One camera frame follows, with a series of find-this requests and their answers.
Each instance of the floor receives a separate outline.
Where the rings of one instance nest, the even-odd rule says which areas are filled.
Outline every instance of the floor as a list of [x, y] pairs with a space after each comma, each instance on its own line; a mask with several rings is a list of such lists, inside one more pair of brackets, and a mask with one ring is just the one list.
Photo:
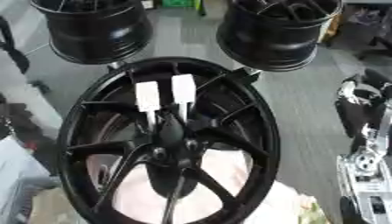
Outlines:
[[[129, 60], [157, 56], [189, 56], [238, 67], [215, 42], [220, 18], [199, 18], [192, 10], [150, 11], [154, 39]], [[348, 26], [331, 49], [321, 46], [316, 59], [301, 70], [288, 73], [264, 73], [255, 88], [272, 107], [282, 138], [282, 161], [277, 179], [300, 193], [313, 195], [332, 223], [340, 223], [336, 156], [348, 152], [345, 136], [334, 110], [335, 92], [341, 81], [363, 68], [392, 71], [389, 59], [356, 60], [353, 53], [368, 41], [357, 27]], [[42, 80], [52, 90], [47, 100], [62, 116], [78, 96], [105, 74], [105, 66], [79, 66], [58, 58], [46, 45], [46, 25], [41, 23], [31, 38], [30, 80]]]

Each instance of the wheel spoke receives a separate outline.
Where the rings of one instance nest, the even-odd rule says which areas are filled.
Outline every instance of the wheel spoke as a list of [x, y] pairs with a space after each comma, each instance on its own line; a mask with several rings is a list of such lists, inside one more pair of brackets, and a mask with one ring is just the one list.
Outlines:
[[108, 142], [108, 143], [91, 143], [70, 146], [66, 152], [72, 161], [84, 161], [92, 155], [118, 155], [122, 156], [126, 151], [131, 150], [130, 142]]
[[250, 104], [244, 106], [243, 108], [239, 108], [235, 111], [228, 113], [227, 115], [224, 115], [220, 119], [220, 125], [224, 126], [224, 125], [230, 124], [234, 120], [238, 119], [238, 117], [242, 116], [244, 113], [248, 112], [250, 109], [253, 109], [254, 107], [255, 107], [255, 104], [250, 103]]
[[240, 148], [243, 151], [249, 153], [252, 158], [256, 161], [264, 160], [269, 157], [270, 154], [260, 147], [255, 147], [250, 142], [237, 136], [235, 134], [229, 134], [226, 131], [217, 128], [205, 128], [196, 132], [196, 137], [200, 137], [206, 140], [210, 140], [215, 143], [223, 143]]
[[174, 191], [167, 200], [166, 208], [164, 209], [164, 218], [161, 222], [162, 224], [173, 223], [174, 208], [177, 204], [177, 201], [179, 200], [179, 196], [181, 195], [185, 182], [186, 178], [183, 175], [180, 175]]
[[146, 163], [147, 155], [146, 150], [150, 147], [148, 144], [137, 147], [128, 155], [122, 157], [120, 164], [115, 169], [110, 181], [105, 185], [101, 196], [94, 206], [94, 211], [99, 212], [100, 208], [104, 205], [109, 205], [113, 198], [117, 187], [123, 182], [124, 178], [135, 168], [137, 165]]
[[326, 10], [321, 8], [321, 6], [317, 2], [315, 2], [313, 0], [307, 0], [307, 1], [311, 5], [311, 7], [313, 7], [315, 10], [319, 11], [321, 14], [323, 14], [323, 16], [327, 17], [330, 15], [330, 13], [328, 13]]
[[204, 92], [212, 87], [213, 85], [216, 85], [218, 83], [220, 83], [220, 81], [225, 78], [228, 74], [227, 73], [222, 73], [218, 76], [213, 77], [211, 80], [208, 80], [207, 82], [201, 84], [198, 88], [197, 88], [197, 98], [199, 99], [199, 97], [201, 95], [204, 94]]
[[226, 188], [224, 188], [201, 168], [197, 167], [192, 169], [185, 169], [184, 175], [186, 178], [198, 181], [203, 186], [207, 187], [213, 193], [215, 193], [222, 201], [224, 208], [239, 206], [237, 199], [228, 190], [226, 190]]
[[84, 101], [81, 106], [90, 113], [108, 111], [130, 117], [140, 115], [139, 110], [135, 105], [119, 101]]

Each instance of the metal stand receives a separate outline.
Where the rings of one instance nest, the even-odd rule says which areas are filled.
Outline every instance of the metal stand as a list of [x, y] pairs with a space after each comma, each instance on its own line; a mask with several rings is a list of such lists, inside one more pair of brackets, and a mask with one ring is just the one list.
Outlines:
[[[360, 84], [380, 92], [359, 90]], [[385, 78], [367, 70], [364, 76], [346, 80], [339, 91], [337, 109], [347, 134], [353, 137], [352, 152], [337, 158], [340, 209], [345, 224], [392, 223], [392, 177], [384, 160], [389, 150], [391, 90]], [[360, 99], [364, 94], [368, 96], [367, 103]]]

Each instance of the wheel rim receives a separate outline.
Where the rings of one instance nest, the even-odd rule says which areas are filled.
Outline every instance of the wheel rim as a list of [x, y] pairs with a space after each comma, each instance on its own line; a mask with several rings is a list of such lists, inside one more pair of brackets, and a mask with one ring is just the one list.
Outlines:
[[[132, 99], [129, 94], [124, 94], [131, 92], [132, 81], [154, 79], [154, 74], [157, 71], [160, 72], [160, 77], [165, 74], [189, 74], [192, 71], [198, 86], [198, 100], [193, 111], [195, 125], [188, 126], [192, 126], [189, 127], [189, 130], [198, 143], [207, 141], [209, 144], [214, 142], [231, 145], [246, 151], [253, 159], [248, 180], [237, 196], [230, 195], [224, 186], [216, 183], [197, 165], [195, 166], [195, 163], [188, 166], [177, 166], [183, 173], [182, 177], [197, 179], [198, 183], [212, 190], [223, 204], [220, 211], [191, 223], [238, 223], [242, 221], [264, 199], [275, 179], [280, 151], [277, 126], [267, 103], [252, 87], [244, 87], [238, 82], [230, 80], [226, 76], [226, 74], [230, 74], [227, 69], [198, 59], [162, 58], [128, 64], [98, 80], [78, 100], [61, 128], [58, 141], [60, 147], [59, 175], [68, 198], [76, 210], [91, 223], [106, 223], [106, 221], [143, 223], [126, 217], [111, 206], [113, 191], [123, 180], [124, 173], [130, 171], [130, 167], [142, 162], [161, 166], [167, 164], [151, 159], [152, 150], [156, 147], [154, 143], [139, 145], [130, 153], [129, 149], [132, 147], [129, 141], [113, 143], [111, 137], [113, 133], [118, 133], [122, 129], [122, 124], [126, 123], [124, 120], [128, 119], [129, 123], [133, 119], [143, 120], [143, 114], [138, 113], [134, 105], [121, 102], [121, 97], [124, 98], [123, 100], [132, 102], [134, 98]], [[224, 98], [229, 99], [227, 105], [222, 106], [223, 104], [219, 105], [218, 103], [218, 106], [214, 106], [216, 101], [212, 100], [211, 95], [222, 89], [228, 91], [223, 95], [236, 96], [225, 96]], [[235, 105], [236, 108], [232, 109], [228, 105]], [[213, 119], [214, 123], [219, 124], [218, 127], [210, 127], [210, 123], [207, 126], [200, 126], [202, 121], [197, 118], [198, 115]], [[103, 119], [105, 120], [103, 123], [107, 124], [114, 117], [119, 117], [118, 121], [120, 122], [117, 122], [117, 125], [113, 122], [113, 125], [107, 128], [107, 133], [101, 134], [97, 142], [97, 133], [91, 126], [92, 121]], [[223, 131], [219, 128], [221, 126], [230, 131]], [[106, 192], [99, 193], [92, 180], [87, 177], [87, 157], [94, 154], [123, 155], [122, 166], [119, 165], [119, 167], [128, 167], [125, 172], [120, 172], [120, 169], [117, 169], [114, 176], [117, 173], [120, 180], [110, 181], [105, 187]], [[181, 186], [183, 181], [180, 178], [176, 186]], [[168, 214], [171, 213], [171, 207], [175, 204], [177, 197], [176, 193], [171, 195], [166, 208], [166, 216], [170, 216]], [[171, 218], [164, 219], [162, 223], [171, 223]]]

